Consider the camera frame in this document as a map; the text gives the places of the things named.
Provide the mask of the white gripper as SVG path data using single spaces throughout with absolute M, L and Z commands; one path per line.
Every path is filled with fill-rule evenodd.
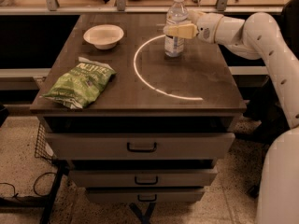
M 219 25 L 222 18 L 221 14 L 190 10 L 188 19 L 192 23 L 166 25 L 164 34 L 185 39 L 197 36 L 201 41 L 220 44 Z

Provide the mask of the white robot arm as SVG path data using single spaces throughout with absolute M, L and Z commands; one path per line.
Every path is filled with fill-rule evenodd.
M 256 224 L 299 224 L 299 61 L 277 22 L 263 12 L 241 20 L 192 10 L 186 21 L 167 24 L 164 33 L 197 37 L 240 57 L 263 60 L 290 129 L 265 155 Z

